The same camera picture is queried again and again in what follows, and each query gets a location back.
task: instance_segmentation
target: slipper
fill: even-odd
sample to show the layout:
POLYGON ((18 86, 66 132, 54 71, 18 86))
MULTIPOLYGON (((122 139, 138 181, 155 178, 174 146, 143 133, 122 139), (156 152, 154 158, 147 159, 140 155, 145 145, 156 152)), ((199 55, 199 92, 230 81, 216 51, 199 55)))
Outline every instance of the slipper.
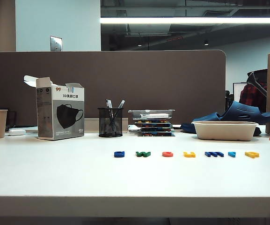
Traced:
MULTIPOLYGON (((261 113, 258 107, 245 105, 236 101, 221 116, 214 112, 193 121, 248 121, 265 124, 270 121, 270 112, 261 113)), ((194 124, 183 123, 180 127, 187 133, 196 134, 194 124)))

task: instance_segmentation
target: computer monitor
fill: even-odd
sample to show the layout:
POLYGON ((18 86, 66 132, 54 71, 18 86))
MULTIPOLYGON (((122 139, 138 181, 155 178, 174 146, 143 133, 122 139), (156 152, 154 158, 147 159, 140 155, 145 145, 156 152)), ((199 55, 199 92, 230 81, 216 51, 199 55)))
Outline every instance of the computer monitor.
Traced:
POLYGON ((246 82, 233 83, 234 101, 239 102, 241 91, 244 89, 246 82))

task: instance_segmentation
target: black mesh pencil holder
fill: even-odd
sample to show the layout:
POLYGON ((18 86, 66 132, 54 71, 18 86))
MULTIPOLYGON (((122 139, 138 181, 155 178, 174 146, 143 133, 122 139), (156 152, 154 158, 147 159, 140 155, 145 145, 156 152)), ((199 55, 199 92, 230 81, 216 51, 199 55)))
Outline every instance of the black mesh pencil holder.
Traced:
POLYGON ((99 110, 99 136, 122 136, 122 110, 123 108, 98 108, 99 110))

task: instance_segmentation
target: ceiling light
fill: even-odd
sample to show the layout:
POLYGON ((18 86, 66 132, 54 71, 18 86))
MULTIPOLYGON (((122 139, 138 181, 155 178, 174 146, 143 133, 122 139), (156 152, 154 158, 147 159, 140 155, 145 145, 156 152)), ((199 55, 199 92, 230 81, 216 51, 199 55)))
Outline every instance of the ceiling light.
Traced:
POLYGON ((108 24, 268 24, 270 17, 124 17, 113 18, 103 17, 100 18, 100 23, 108 24))

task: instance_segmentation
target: stacked trays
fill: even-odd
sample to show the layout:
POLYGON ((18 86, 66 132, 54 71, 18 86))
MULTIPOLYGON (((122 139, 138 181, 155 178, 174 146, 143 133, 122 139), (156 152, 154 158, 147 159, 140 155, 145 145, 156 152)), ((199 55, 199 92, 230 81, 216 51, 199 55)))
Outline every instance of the stacked trays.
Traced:
POLYGON ((174 110, 129 110, 133 113, 135 125, 139 127, 138 136, 174 136, 173 128, 167 119, 174 110))

